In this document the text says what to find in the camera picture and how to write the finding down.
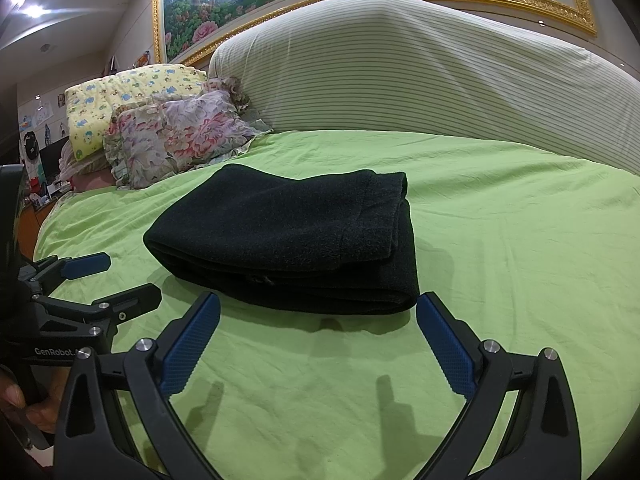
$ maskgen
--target folded black cloth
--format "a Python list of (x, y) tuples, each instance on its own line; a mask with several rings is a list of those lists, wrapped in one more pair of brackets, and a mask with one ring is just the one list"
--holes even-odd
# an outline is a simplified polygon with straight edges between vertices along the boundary
[(281, 310), (391, 314), (418, 297), (404, 173), (294, 180), (227, 164), (144, 235), (172, 274)]

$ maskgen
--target computer monitor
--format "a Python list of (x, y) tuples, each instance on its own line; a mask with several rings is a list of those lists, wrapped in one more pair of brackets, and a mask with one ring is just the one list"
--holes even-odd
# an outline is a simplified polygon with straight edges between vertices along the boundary
[(62, 146), (69, 140), (68, 137), (62, 137), (49, 146), (45, 146), (40, 150), (40, 161), (47, 184), (52, 184), (56, 177), (60, 174), (60, 154)]

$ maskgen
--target human hand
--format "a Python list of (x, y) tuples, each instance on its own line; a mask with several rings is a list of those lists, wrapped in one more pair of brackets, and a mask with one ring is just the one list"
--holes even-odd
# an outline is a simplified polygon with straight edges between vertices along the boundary
[[(46, 433), (55, 433), (56, 421), (62, 394), (65, 391), (69, 368), (57, 367), (53, 369), (49, 384), (49, 397), (42, 402), (33, 404), (26, 409), (29, 421)], [(24, 394), (20, 387), (0, 370), (0, 410), (12, 421), (20, 423), (17, 410), (26, 406)]]

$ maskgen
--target white striped cushion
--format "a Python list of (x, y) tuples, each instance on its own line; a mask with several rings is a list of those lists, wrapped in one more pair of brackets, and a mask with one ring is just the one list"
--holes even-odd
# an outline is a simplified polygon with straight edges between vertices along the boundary
[(421, 0), (327, 0), (225, 41), (276, 131), (510, 140), (640, 174), (640, 82), (555, 38)]

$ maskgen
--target wooden cabinet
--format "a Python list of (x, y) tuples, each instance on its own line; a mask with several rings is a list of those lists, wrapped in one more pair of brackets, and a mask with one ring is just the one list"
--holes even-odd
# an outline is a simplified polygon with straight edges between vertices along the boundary
[(18, 247), (20, 247), (20, 252), (31, 260), (33, 260), (33, 251), (36, 248), (40, 226), (55, 205), (56, 201), (52, 200), (37, 211), (33, 208), (33, 205), (28, 205), (20, 213)]

